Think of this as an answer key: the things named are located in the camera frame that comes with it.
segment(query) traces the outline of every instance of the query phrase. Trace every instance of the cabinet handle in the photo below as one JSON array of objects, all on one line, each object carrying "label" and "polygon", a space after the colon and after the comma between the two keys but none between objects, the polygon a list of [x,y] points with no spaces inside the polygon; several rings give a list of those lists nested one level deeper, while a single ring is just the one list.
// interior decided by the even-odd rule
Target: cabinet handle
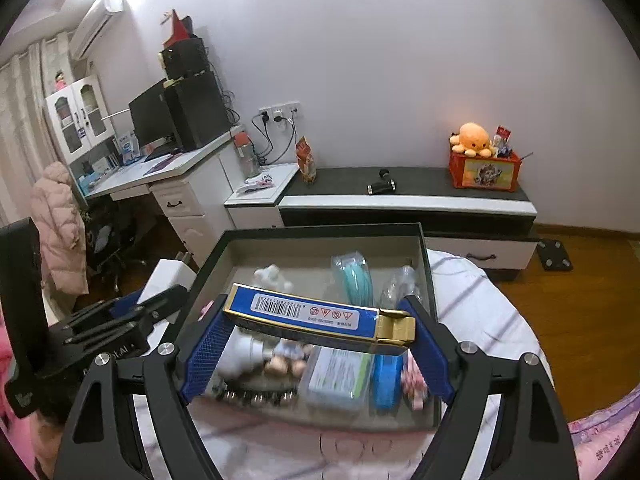
[{"label": "cabinet handle", "polygon": [[479,262],[486,262],[487,260],[497,260],[498,256],[492,254],[491,256],[475,256],[474,254],[469,253],[465,256],[468,260],[478,260]]}]

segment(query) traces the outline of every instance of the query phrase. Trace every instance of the curtain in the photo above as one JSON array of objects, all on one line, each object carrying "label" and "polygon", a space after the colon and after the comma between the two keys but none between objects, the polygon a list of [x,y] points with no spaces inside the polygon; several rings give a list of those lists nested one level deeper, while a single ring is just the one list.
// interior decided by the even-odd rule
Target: curtain
[{"label": "curtain", "polygon": [[66,32],[29,46],[0,68],[0,225],[31,213],[31,187],[58,160],[44,117],[44,97],[55,92],[56,72],[73,74]]},{"label": "curtain", "polygon": [[42,40],[42,78],[44,80],[44,95],[50,96],[56,91],[56,72],[65,73],[65,82],[70,85],[75,81],[69,61],[69,36],[60,32],[55,41]]}]

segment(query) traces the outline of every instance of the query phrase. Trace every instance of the computer monitor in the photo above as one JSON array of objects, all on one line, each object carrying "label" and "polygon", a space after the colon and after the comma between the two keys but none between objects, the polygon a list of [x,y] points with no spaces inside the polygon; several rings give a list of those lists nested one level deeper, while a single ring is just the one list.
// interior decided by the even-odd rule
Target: computer monitor
[{"label": "computer monitor", "polygon": [[175,139],[174,121],[169,107],[162,98],[164,92],[162,84],[165,81],[166,79],[162,79],[129,103],[131,119],[140,147],[161,137]]}]

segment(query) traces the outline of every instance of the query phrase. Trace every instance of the ceiling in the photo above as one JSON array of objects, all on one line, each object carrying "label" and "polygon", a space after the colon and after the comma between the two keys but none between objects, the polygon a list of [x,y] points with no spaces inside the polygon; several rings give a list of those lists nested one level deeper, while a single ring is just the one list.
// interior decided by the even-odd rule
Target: ceiling
[{"label": "ceiling", "polygon": [[0,44],[0,65],[31,43],[75,29],[95,0],[30,0]]}]

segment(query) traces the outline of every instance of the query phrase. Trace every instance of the storage box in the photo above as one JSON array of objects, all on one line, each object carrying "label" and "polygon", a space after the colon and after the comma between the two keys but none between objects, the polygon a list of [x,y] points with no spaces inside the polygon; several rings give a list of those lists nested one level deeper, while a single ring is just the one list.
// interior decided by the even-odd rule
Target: storage box
[{"label": "storage box", "polygon": [[509,158],[484,158],[449,151],[449,172],[458,188],[516,191],[521,163],[516,152],[511,152]]},{"label": "storage box", "polygon": [[[209,301],[228,294],[233,283],[251,285],[254,271],[271,264],[280,267],[283,276],[293,283],[293,294],[344,302],[342,287],[332,272],[331,257],[355,251],[367,261],[376,303],[393,273],[411,265],[416,270],[422,305],[436,319],[431,269],[420,224],[312,226],[226,231],[200,269],[191,287],[190,302],[169,330],[175,333],[197,321]],[[366,406],[353,416],[345,416],[307,406],[300,398],[289,409],[245,406],[238,410],[260,411],[296,425],[385,433],[433,430],[442,415],[440,399],[434,397],[421,412],[412,412],[403,401],[397,413],[383,415],[369,413]]]}]

